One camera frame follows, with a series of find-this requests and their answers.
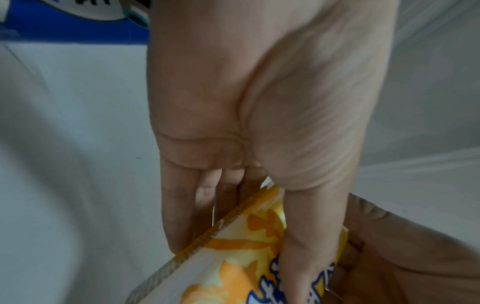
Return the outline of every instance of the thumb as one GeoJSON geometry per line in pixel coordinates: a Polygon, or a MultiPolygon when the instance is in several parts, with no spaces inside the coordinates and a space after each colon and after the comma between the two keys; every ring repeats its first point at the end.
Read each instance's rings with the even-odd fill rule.
{"type": "Polygon", "coordinates": [[[335,259],[347,197],[324,185],[285,192],[287,229],[279,266],[288,304],[307,303],[312,282],[335,259]]]}

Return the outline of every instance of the snack packet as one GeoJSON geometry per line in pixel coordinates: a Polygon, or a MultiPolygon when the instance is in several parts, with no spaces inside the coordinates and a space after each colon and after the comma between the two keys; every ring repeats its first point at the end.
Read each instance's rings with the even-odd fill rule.
{"type": "MultiPolygon", "coordinates": [[[[285,232],[284,191],[265,187],[132,291],[125,304],[286,304],[279,278],[285,232]]],[[[320,304],[347,242],[311,284],[320,304]]]]}

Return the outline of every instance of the yellow packet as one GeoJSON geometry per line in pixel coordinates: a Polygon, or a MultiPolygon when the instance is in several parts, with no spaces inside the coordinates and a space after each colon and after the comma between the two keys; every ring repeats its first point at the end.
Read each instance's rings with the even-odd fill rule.
{"type": "MultiPolygon", "coordinates": [[[[125,304],[286,304],[278,276],[285,232],[284,191],[263,188],[192,245],[142,282],[125,304]]],[[[309,301],[320,304],[347,242],[311,284],[309,301]]]]}

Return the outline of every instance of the human hand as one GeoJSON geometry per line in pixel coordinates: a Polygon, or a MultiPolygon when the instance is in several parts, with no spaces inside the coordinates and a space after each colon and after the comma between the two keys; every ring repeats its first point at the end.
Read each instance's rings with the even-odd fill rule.
{"type": "Polygon", "coordinates": [[[305,302],[336,253],[397,5],[154,3],[148,99],[173,252],[211,227],[213,209],[222,218],[269,175],[286,190],[282,286],[290,304],[305,302]]]}
{"type": "Polygon", "coordinates": [[[480,253],[350,196],[326,304],[480,303],[480,253]]]}

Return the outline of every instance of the logo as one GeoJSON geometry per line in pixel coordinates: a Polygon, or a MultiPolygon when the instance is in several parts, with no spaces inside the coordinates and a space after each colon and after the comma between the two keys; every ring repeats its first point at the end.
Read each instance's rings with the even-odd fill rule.
{"type": "MultiPolygon", "coordinates": [[[[308,304],[321,304],[322,299],[315,286],[323,279],[323,285],[328,286],[329,278],[332,276],[335,264],[331,263],[326,271],[320,272],[316,280],[310,285],[308,292],[308,304]]],[[[250,291],[246,299],[246,304],[287,304],[282,290],[282,282],[279,277],[279,257],[271,261],[270,273],[275,276],[275,282],[267,280],[263,275],[258,282],[258,287],[262,293],[262,298],[257,297],[253,291],[250,291]]]]}

